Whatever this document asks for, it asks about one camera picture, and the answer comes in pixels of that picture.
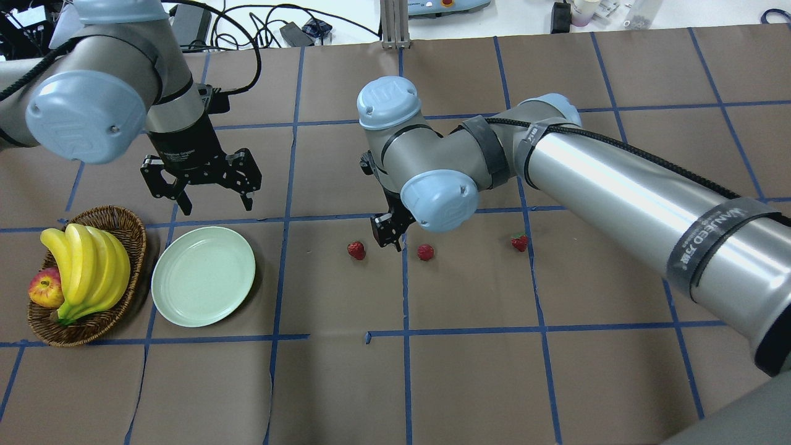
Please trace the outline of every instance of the apple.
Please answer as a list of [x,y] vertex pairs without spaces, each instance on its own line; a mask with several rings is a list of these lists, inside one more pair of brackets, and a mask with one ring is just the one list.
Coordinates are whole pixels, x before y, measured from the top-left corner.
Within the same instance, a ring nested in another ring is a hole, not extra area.
[[63,304],[58,268],[46,268],[36,274],[28,287],[30,299],[39,306],[57,309]]

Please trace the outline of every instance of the brown basket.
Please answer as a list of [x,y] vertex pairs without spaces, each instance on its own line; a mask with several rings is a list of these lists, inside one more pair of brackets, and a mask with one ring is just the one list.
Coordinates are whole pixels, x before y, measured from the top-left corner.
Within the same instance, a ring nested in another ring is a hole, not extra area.
[[[137,215],[116,206],[95,207],[71,219],[70,223],[93,226],[115,235],[129,254],[131,273],[123,297],[111,309],[86,315],[68,326],[50,321],[53,309],[28,302],[28,325],[50,346],[79,346],[104,335],[127,312],[135,295],[146,256],[146,228]],[[47,251],[41,269],[56,266],[52,252]]]

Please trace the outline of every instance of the bunch of bananas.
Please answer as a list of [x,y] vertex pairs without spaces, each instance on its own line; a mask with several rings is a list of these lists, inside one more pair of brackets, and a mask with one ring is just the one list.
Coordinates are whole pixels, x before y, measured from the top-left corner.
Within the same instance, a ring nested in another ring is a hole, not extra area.
[[58,308],[58,322],[77,319],[113,307],[129,284],[129,255],[112,234],[71,223],[63,232],[46,229],[42,244],[52,252],[61,276],[65,301]]

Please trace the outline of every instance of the red strawberry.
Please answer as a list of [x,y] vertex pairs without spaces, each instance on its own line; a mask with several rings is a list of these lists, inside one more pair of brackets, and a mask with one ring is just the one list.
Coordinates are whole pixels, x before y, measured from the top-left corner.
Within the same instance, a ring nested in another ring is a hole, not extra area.
[[365,246],[359,241],[349,244],[349,246],[346,247],[346,251],[349,252],[355,260],[362,261],[365,258]]
[[511,238],[511,245],[514,249],[520,252],[524,252],[528,249],[528,242],[529,240],[527,235],[522,235],[518,238]]
[[418,247],[418,258],[423,261],[428,261],[434,258],[434,247],[431,245],[423,244]]

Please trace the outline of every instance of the blue device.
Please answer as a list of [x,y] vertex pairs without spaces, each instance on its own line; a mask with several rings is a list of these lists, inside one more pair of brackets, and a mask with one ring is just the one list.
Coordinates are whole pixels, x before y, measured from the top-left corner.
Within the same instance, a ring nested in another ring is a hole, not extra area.
[[418,0],[407,3],[410,16],[439,17],[451,13],[470,12],[488,6],[491,0]]

